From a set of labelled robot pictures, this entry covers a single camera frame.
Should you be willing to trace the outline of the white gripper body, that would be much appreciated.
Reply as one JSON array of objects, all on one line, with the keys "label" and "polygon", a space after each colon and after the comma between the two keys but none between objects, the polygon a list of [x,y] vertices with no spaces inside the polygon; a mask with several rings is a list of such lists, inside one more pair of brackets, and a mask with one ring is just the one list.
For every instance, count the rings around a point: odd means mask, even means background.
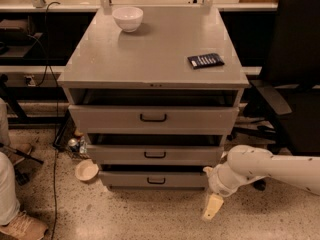
[{"label": "white gripper body", "polygon": [[208,177],[210,190],[222,197],[231,196],[247,183],[247,178],[233,171],[228,163],[218,164],[213,168],[213,175]]}]

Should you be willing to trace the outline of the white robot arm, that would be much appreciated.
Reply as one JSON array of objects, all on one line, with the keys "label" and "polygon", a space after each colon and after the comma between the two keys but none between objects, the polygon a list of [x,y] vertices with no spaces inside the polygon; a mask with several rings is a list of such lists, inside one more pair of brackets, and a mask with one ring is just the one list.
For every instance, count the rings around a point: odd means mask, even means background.
[{"label": "white robot arm", "polygon": [[239,187],[269,177],[307,192],[320,194],[320,158],[311,156],[274,155],[248,145],[237,145],[215,167],[203,168],[208,179],[202,218],[210,221],[221,209],[224,199]]}]

